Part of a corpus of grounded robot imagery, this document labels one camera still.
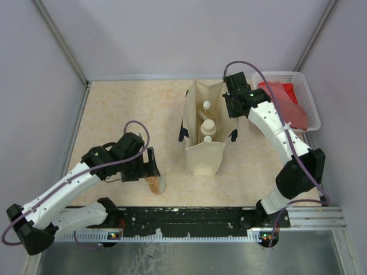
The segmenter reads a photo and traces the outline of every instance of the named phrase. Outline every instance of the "wooden table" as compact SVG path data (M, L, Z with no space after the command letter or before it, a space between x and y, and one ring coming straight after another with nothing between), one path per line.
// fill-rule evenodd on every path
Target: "wooden table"
M167 188L157 195L150 191L145 180L100 182L71 205L88 205L109 197L118 206L254 206L269 193L282 165L260 130L244 117L240 118L237 141L225 147L218 175L186 174L184 143L179 143L177 138L185 92L191 84L192 80L92 83L69 169L91 147L119 140L126 122L134 119L144 123L150 132L150 146L154 147ZM137 125L129 130L143 133ZM299 198L318 199L318 192L313 188Z

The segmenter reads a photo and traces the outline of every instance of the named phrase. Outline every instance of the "open bag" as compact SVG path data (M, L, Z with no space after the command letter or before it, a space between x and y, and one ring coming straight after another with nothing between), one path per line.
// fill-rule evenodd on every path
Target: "open bag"
M228 116L227 106L222 94L227 91L223 82L208 86L194 80L186 93L183 118L178 141L186 142L186 167L192 175L215 175L223 159L225 143L236 141L239 119ZM215 113L216 137L211 142L200 142L198 136L198 110L204 101L210 101L210 108Z

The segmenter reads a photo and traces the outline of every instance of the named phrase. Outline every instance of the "gray floor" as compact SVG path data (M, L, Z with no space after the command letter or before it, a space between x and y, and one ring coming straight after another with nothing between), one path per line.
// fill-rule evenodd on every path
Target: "gray floor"
M256 243L120 243L99 251L54 243L38 275L343 274L330 232L283 232L274 249Z

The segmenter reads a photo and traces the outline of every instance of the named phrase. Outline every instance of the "laundry basket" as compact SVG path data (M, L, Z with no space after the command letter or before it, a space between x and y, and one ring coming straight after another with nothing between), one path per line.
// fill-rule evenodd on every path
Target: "laundry basket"
M263 72L269 82L292 83L298 104L307 113L309 128L307 131L316 131L321 127L320 117L316 109L310 87L305 76L299 72ZM252 75L253 88L256 89L263 79L258 73ZM293 129L294 132L304 132L301 129Z

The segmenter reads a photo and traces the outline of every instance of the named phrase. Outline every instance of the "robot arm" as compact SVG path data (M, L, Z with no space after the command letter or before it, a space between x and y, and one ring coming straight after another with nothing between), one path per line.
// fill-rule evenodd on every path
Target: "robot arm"
M322 178L325 154L321 149L312 150L301 141L291 130L289 124L283 126L269 95L262 89L252 91L246 82L244 73L225 77L224 82L228 88L228 92L223 96L229 117L246 116L253 122L273 145L284 165L276 177L276 187L261 200L260 207L267 215L273 214L297 195L314 187L296 162L284 130L289 131L297 155L318 183Z
M13 226L27 252L30 255L38 254L63 234L91 225L116 221L119 210L108 198L99 199L96 203L79 209L61 211L87 189L118 172L122 175L122 181L160 176L153 148L147 149L148 163L144 163L141 155L130 162L108 165L111 162L135 156L143 146L144 141L141 137L133 133L125 133L117 143L91 148L82 157L81 162L48 191L23 206L16 204L10 206L6 212L12 222L22 214L30 212ZM82 173L101 164L106 165L100 169ZM49 198L34 209L34 206L47 196Z

